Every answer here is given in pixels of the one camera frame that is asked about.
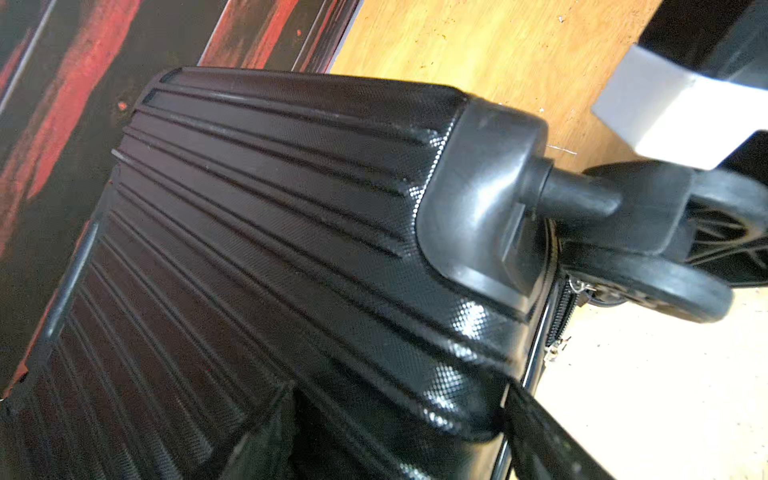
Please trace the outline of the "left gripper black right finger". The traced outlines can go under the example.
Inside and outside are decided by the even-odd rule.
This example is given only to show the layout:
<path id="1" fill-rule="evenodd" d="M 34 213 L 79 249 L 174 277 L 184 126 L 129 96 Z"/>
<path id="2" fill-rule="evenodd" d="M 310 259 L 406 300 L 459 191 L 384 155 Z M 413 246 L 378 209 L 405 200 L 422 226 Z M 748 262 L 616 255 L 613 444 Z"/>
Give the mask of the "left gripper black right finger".
<path id="1" fill-rule="evenodd" d="M 504 434 L 519 479 L 610 480 L 605 470 L 519 383 L 504 404 Z"/>

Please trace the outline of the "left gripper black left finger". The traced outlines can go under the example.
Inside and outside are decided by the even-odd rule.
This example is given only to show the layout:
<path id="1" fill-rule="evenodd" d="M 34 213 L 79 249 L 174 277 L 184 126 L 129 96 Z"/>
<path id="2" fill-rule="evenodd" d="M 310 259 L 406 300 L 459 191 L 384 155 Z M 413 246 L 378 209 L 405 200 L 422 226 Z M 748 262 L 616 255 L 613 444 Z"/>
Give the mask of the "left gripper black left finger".
<path id="1" fill-rule="evenodd" d="M 296 435 L 295 384 L 288 383 L 235 445 L 219 479 L 294 479 Z"/>

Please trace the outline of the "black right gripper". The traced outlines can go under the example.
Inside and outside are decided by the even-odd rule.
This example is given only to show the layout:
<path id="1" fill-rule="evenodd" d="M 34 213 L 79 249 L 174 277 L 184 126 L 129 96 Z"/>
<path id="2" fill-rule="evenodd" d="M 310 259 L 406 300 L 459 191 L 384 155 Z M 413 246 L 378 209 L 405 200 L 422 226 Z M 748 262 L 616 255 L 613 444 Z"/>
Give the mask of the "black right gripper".
<path id="1" fill-rule="evenodd" d="M 767 88 L 766 0 L 664 0 L 638 44 L 706 77 Z"/>

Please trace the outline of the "black hard-shell suitcase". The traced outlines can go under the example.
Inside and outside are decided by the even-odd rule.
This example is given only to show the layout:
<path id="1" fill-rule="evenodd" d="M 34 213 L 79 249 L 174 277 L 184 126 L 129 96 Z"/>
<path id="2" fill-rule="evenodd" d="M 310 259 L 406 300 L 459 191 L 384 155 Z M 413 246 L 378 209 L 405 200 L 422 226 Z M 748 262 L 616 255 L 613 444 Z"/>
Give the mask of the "black hard-shell suitcase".
<path id="1" fill-rule="evenodd" d="M 509 385 L 596 297 L 696 323 L 767 188 L 659 161 L 558 169 L 546 123 L 452 87 L 154 78 L 1 403 L 11 475 L 219 479 L 295 384 L 294 479 L 504 479 Z"/>

